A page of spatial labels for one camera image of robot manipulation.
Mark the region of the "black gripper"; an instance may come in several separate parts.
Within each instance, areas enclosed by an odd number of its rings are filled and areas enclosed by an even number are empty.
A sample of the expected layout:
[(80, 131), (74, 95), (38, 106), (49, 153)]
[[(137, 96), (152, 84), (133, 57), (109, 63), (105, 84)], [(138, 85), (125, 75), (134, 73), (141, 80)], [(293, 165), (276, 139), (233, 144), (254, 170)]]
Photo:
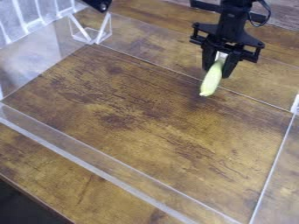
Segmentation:
[(218, 14), (216, 24), (193, 23), (190, 42), (201, 48), (201, 67), (205, 71), (210, 69), (216, 53), (228, 56), (221, 68), (221, 78), (226, 79), (241, 60), (257, 62), (260, 50), (264, 43), (245, 32), (244, 17)]

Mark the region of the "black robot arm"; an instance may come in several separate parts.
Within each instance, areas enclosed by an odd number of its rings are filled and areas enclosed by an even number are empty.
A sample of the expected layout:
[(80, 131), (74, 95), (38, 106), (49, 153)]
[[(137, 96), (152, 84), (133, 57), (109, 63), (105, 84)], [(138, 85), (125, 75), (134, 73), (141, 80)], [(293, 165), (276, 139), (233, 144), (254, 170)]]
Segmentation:
[(218, 5), (189, 0), (190, 7), (218, 13), (216, 24), (194, 22), (192, 24), (190, 42), (201, 48), (201, 68), (208, 71), (217, 53), (225, 53), (226, 58), (221, 68), (221, 78), (232, 74), (241, 60), (256, 63), (265, 44), (245, 32), (245, 23), (258, 22), (262, 25), (269, 15), (252, 13), (253, 2), (260, 2), (270, 11), (264, 0), (220, 0)]

